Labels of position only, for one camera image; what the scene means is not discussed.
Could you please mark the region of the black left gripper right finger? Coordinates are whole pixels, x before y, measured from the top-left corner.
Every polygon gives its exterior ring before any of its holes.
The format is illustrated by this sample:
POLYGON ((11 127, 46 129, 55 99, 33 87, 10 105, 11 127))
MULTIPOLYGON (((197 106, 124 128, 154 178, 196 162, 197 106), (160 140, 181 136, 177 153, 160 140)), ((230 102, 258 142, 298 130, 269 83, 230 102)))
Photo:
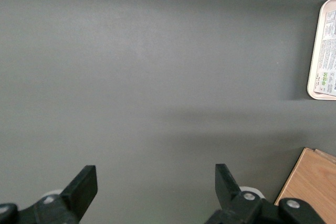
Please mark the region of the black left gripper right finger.
POLYGON ((250 190, 241 190, 225 164, 215 166, 215 191, 221 209, 206 223, 325 223, 306 201, 283 198, 273 205, 250 190))

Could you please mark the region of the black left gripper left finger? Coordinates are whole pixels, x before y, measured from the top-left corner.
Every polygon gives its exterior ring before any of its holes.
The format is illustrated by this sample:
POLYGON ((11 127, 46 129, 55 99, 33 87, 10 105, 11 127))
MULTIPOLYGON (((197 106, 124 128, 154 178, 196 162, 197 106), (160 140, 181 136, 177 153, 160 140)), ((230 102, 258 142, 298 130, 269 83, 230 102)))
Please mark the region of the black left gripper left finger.
POLYGON ((1 204, 1 223, 80 223, 98 192, 94 165, 85 166, 59 194, 49 194, 26 209, 1 204))

